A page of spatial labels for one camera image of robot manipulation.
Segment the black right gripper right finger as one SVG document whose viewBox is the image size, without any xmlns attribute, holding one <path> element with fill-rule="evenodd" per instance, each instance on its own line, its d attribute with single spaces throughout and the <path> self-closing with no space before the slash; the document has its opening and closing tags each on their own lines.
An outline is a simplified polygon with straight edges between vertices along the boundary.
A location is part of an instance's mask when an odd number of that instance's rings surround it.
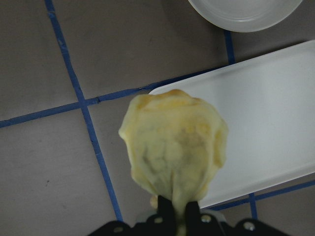
<svg viewBox="0 0 315 236">
<path fill-rule="evenodd" d="M 200 209 L 198 202 L 188 202 L 185 207 L 185 224 L 187 229 L 196 229 L 199 226 Z"/>
</svg>

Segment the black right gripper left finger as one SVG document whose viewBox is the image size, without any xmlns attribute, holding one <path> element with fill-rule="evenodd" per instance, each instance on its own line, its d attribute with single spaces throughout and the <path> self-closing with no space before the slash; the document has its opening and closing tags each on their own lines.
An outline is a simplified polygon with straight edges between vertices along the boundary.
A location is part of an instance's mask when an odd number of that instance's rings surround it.
<svg viewBox="0 0 315 236">
<path fill-rule="evenodd" d="M 166 229 L 175 229 L 176 228 L 176 218 L 175 218 L 175 211 L 174 207 L 172 205 L 172 202 L 163 197 L 163 196 L 158 196 L 157 199 L 157 211 L 158 215 L 162 219 L 162 225 Z"/>
</svg>

